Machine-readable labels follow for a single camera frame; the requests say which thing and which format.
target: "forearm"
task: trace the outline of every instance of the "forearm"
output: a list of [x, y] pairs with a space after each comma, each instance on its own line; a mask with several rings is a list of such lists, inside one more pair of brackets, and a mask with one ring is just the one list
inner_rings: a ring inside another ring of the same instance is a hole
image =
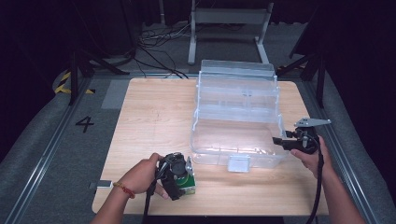
[[323, 170], [322, 186], [332, 223], [365, 223], [333, 168]]
[[113, 188], [91, 224], [121, 223], [129, 195], [121, 188]]

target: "finger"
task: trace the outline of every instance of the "finger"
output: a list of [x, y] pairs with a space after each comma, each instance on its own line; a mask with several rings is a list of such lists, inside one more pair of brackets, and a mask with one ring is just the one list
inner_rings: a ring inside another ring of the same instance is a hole
[[298, 149], [292, 149], [292, 150], [290, 151], [290, 153], [291, 153], [293, 156], [297, 157], [298, 159], [300, 159], [300, 160], [302, 160], [302, 161], [305, 161], [305, 157], [307, 156], [307, 154], [303, 153], [302, 151], [300, 151], [300, 150], [298, 150]]
[[154, 152], [151, 154], [148, 160], [156, 164], [157, 161], [160, 161], [162, 158], [163, 156], [160, 156], [160, 154]]
[[163, 186], [161, 186], [159, 183], [157, 183], [157, 185], [155, 186], [155, 192], [157, 194], [159, 194], [161, 197], [163, 197], [164, 199], [168, 199], [169, 198], [168, 193], [163, 188]]
[[302, 163], [305, 166], [305, 168], [308, 168], [308, 165], [304, 161], [302, 161]]
[[318, 135], [318, 137], [319, 137], [319, 142], [320, 142], [320, 144], [323, 146], [323, 145], [324, 145], [324, 139], [323, 139], [323, 137], [320, 136], [320, 135]]

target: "camera lens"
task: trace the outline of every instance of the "camera lens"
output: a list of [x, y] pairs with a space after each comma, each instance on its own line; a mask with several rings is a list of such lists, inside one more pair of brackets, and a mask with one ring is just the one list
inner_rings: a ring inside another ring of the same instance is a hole
[[175, 175], [183, 175], [186, 172], [186, 164], [182, 161], [176, 162], [171, 165], [171, 171]]

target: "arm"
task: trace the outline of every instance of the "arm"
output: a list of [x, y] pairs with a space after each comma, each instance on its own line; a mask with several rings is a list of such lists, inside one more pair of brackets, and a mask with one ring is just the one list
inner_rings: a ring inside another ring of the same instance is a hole
[[[322, 171], [322, 186], [329, 207], [329, 216], [332, 223], [365, 223], [359, 210], [349, 198], [337, 173], [332, 168], [332, 160], [322, 137], [320, 148], [324, 158]], [[318, 178], [318, 152], [308, 155], [300, 150], [293, 149], [291, 154], [300, 159], [303, 165]]]
[[[119, 181], [122, 185], [130, 189], [133, 193], [139, 194], [146, 192], [149, 185], [154, 180], [157, 161], [162, 157], [153, 153], [148, 160], [140, 161], [136, 166], [129, 170]], [[168, 194], [161, 185], [157, 184], [155, 192], [167, 199]], [[91, 224], [98, 223], [121, 223], [123, 211], [130, 195], [125, 193], [122, 188], [114, 187], [108, 194], [105, 203], [99, 209]]]

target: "red bracelet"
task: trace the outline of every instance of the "red bracelet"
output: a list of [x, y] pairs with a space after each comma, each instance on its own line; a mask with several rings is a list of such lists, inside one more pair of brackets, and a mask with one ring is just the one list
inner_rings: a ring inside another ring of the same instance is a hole
[[122, 191], [124, 191], [125, 193], [129, 194], [129, 197], [130, 197], [131, 199], [134, 199], [134, 192], [131, 191], [130, 189], [125, 188], [125, 187], [122, 185], [121, 182], [115, 182], [115, 183], [113, 183], [113, 186], [114, 186], [114, 187], [120, 187], [120, 188], [122, 188]]

